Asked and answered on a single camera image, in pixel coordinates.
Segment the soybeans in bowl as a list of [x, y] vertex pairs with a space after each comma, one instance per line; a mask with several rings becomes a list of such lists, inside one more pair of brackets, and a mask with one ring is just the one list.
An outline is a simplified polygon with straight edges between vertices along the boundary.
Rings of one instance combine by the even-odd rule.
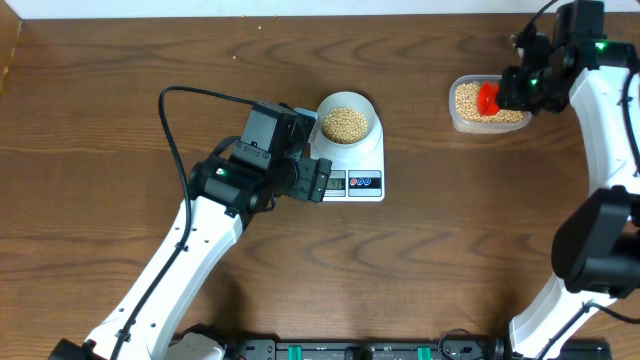
[[352, 108], [338, 107], [329, 111], [322, 131], [334, 143], [354, 144], [366, 137], [368, 123], [363, 113]]

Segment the grey round bowl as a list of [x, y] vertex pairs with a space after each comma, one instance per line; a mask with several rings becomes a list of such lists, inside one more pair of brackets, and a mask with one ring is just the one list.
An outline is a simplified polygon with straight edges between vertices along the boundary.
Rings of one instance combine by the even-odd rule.
[[352, 145], [362, 142], [372, 131], [377, 115], [363, 95], [342, 91], [325, 98], [317, 110], [320, 133], [329, 141]]

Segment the soybeans pile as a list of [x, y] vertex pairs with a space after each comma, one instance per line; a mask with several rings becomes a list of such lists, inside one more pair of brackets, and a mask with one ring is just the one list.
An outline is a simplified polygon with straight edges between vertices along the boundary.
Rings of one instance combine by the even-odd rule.
[[480, 89], [480, 82], [463, 83], [456, 87], [456, 111], [464, 120], [483, 123], [519, 123], [524, 120], [523, 112], [512, 110], [500, 110], [495, 115], [481, 115], [477, 108]]

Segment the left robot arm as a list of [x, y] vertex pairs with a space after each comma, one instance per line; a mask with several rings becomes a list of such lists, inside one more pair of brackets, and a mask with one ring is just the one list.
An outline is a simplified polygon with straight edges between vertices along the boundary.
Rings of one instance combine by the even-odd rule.
[[243, 134], [184, 175], [172, 228], [124, 299], [82, 344], [62, 339], [51, 358], [222, 359], [220, 340], [198, 328], [175, 340], [177, 326], [255, 215], [282, 195], [322, 201], [331, 163], [304, 154], [317, 128], [312, 111], [253, 104]]

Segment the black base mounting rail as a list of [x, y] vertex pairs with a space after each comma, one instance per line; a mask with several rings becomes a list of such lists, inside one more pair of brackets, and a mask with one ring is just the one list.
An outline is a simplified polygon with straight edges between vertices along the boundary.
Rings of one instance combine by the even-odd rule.
[[278, 342], [254, 339], [198, 351], [193, 339], [174, 344], [169, 359], [221, 360], [499, 360], [513, 359], [502, 340], [448, 339], [442, 342], [348, 343]]

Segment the red plastic measuring scoop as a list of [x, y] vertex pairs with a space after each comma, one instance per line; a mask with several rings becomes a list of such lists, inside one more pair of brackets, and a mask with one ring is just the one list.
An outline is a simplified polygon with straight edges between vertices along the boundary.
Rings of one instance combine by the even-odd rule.
[[500, 87], [494, 82], [484, 82], [477, 94], [477, 110], [481, 116], [493, 116], [500, 111], [497, 95]]

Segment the white digital kitchen scale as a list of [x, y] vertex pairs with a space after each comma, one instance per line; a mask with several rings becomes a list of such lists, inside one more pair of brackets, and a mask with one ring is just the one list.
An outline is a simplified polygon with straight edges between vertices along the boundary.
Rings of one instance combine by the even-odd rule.
[[313, 159], [332, 162], [325, 202], [379, 202], [385, 197], [383, 129], [378, 118], [373, 131], [352, 145], [336, 144], [319, 131], [311, 144]]

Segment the clear plastic container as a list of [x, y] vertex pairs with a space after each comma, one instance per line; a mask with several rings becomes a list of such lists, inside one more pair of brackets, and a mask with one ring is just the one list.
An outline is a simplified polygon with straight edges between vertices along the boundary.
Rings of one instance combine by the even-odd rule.
[[500, 75], [465, 75], [458, 78], [451, 86], [449, 90], [449, 110], [452, 118], [454, 128], [463, 133], [469, 134], [502, 134], [519, 130], [525, 127], [532, 115], [527, 112], [524, 113], [524, 120], [519, 123], [483, 123], [483, 122], [470, 122], [464, 120], [456, 111], [455, 105], [455, 90], [456, 87], [463, 83], [480, 82], [481, 85], [484, 82], [498, 83], [501, 79]]

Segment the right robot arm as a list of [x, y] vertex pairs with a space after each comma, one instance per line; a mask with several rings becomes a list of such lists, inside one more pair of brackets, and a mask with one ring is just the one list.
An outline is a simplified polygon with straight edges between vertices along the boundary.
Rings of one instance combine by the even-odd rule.
[[499, 359], [557, 359], [567, 340], [639, 287], [639, 57], [604, 33], [604, 4], [573, 1], [556, 11], [551, 36], [529, 22], [514, 36], [522, 63], [502, 74], [478, 107], [559, 113], [572, 107], [586, 152], [589, 196], [557, 230], [553, 273], [512, 318], [494, 347]]

